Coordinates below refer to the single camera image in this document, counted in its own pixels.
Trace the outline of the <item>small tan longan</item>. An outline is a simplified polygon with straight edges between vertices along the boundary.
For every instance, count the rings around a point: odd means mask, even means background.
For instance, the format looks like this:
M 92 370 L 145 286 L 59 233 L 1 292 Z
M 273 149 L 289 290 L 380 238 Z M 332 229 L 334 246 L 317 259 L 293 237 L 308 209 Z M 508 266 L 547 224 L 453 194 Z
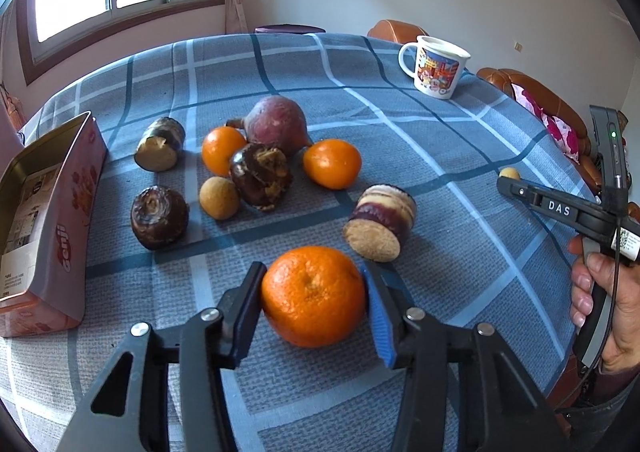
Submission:
M 499 172 L 500 177 L 520 180 L 521 175 L 515 167 L 505 167 Z

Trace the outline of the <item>large orange mandarin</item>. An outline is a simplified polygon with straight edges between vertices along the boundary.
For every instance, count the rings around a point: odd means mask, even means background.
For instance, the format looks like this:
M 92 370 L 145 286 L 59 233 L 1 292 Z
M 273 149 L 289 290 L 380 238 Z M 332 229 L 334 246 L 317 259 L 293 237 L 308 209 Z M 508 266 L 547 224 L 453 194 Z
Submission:
M 339 250 L 302 246 L 278 257 L 262 279 L 262 310 L 281 339 L 303 348 L 341 342 L 367 305 L 355 263 Z

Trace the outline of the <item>tan longan fruit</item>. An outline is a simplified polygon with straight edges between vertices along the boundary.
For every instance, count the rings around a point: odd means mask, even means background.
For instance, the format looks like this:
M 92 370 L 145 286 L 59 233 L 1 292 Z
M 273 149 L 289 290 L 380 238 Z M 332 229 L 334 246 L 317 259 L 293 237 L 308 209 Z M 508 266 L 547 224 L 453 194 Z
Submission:
M 234 183 L 219 176 L 205 180 L 198 194 L 201 208 L 214 220 L 226 220 L 240 208 L 240 196 Z

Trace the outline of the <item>purple beetroot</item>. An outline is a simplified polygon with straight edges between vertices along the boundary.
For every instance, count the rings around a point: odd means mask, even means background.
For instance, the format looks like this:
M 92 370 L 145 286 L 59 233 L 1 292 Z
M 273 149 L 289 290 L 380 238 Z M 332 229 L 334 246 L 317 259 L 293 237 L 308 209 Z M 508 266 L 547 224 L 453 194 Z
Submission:
M 244 131 L 249 143 L 276 147 L 287 157 L 312 145 L 304 111 L 283 96 L 260 99 L 246 116 L 228 120 L 226 126 Z

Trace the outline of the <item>brown leather sofa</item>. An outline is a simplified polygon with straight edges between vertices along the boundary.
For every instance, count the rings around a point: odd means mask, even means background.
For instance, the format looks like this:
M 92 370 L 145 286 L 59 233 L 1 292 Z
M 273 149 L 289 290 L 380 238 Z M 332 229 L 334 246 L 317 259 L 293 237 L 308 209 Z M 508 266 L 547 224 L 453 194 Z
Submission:
M 576 167 L 590 191 L 601 197 L 602 176 L 597 165 L 596 144 L 591 140 L 585 122 L 567 102 L 518 70 L 481 68 L 477 75 L 536 116 L 556 146 Z

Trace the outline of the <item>pink floral cloth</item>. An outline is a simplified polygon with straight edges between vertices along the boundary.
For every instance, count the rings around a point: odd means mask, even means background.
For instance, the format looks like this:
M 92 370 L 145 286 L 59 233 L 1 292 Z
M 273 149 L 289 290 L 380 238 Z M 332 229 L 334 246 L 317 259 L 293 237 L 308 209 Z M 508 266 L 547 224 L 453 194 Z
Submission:
M 579 162 L 579 142 L 576 131 L 559 116 L 549 115 L 542 110 L 529 92 L 518 84 L 513 84 L 515 101 L 544 124 L 556 146 L 574 162 Z

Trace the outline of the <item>blue plaid tablecloth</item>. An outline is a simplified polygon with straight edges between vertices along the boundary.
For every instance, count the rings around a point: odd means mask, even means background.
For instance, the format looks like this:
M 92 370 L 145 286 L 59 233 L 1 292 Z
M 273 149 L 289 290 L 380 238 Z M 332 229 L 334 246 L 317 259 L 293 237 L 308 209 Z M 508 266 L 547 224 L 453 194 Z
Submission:
M 90 225 L 86 314 L 75 330 L 6 339 L 1 399 L 41 451 L 58 445 L 77 403 L 132 324 L 180 324 L 239 284 L 253 261 L 271 263 L 305 245 L 345 250 L 344 224 L 362 191 L 408 191 L 418 217 L 386 266 L 436 318 L 494 324 L 543 391 L 562 374 L 574 330 L 570 229 L 498 194 L 515 167 L 535 183 L 588 189 L 546 129 L 517 102 L 465 73 L 449 101 L 418 92 L 396 45 L 357 35 L 230 35 L 137 54 L 87 75 L 42 108 L 39 134 L 89 111 L 107 144 Z M 303 109 L 312 139 L 342 139 L 361 154 L 356 183 L 329 191 L 299 167 L 270 213 L 242 209 L 224 223 L 204 214 L 205 135 L 281 95 Z M 177 164 L 149 172 L 134 162 L 144 131 L 169 116 L 186 139 Z M 158 251 L 130 226 L 143 189 L 164 186 L 189 205 L 186 235 Z

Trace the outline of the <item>white printed mug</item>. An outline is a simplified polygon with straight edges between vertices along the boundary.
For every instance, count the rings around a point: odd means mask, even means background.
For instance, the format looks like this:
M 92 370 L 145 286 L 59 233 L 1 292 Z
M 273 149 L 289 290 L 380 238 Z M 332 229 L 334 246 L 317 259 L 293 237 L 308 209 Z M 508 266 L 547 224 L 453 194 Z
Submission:
M 405 53 L 416 49 L 416 62 L 410 69 L 405 63 Z M 452 97 L 471 54 L 464 48 L 433 36 L 419 35 L 414 42 L 402 45 L 398 64 L 421 93 L 436 99 Z

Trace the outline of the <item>pink metal tin box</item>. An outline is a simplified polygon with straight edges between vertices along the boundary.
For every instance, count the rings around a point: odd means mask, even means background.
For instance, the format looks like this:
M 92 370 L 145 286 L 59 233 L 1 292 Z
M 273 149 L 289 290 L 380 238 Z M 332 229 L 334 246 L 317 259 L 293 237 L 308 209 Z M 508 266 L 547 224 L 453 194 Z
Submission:
M 84 112 L 26 146 L 1 178 L 1 335 L 77 327 L 106 146 Z

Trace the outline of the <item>orange leather chair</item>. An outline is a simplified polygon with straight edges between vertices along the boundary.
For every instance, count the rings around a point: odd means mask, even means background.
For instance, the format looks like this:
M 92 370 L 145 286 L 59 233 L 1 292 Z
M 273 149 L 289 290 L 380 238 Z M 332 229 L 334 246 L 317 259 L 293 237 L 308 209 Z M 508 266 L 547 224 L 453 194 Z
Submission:
M 427 32 L 415 24 L 393 19 L 382 19 L 375 23 L 369 30 L 369 38 L 406 44 L 414 42 L 419 36 L 427 35 Z

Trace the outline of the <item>purple round stool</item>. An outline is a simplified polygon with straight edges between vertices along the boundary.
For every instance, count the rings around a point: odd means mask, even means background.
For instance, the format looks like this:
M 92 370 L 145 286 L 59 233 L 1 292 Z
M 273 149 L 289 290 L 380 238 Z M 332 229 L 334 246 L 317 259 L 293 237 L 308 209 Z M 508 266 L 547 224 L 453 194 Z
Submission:
M 255 33 L 285 33 L 285 34 L 317 34 L 324 33 L 326 30 L 308 26 L 308 24 L 294 24 L 294 23 L 278 23 L 278 24 L 264 24 L 254 29 Z

